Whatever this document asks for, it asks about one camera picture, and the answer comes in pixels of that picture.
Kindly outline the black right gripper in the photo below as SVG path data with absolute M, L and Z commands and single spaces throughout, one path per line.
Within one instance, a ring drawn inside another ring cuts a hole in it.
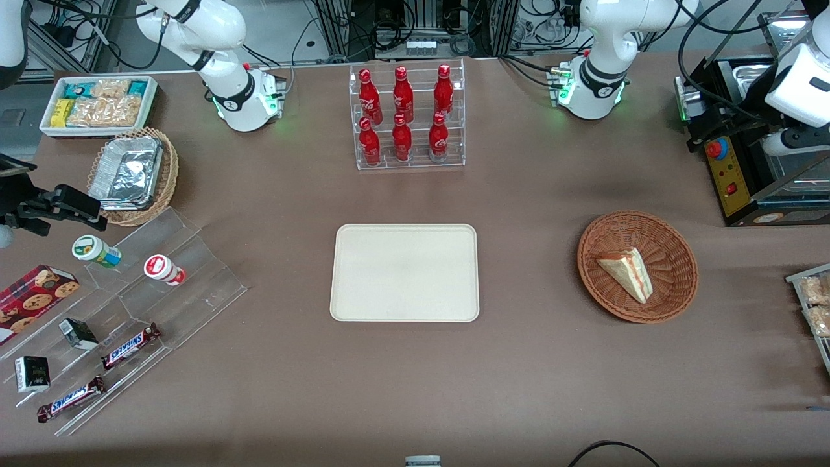
M 108 221 L 101 216 L 101 202 L 68 184 L 57 184 L 53 190 L 34 186 L 30 172 L 35 163 L 23 162 L 1 154 L 1 224 L 12 230 L 25 230 L 41 237 L 48 236 L 51 225 L 39 218 L 6 217 L 25 209 L 34 210 L 52 221 L 75 221 L 104 232 Z

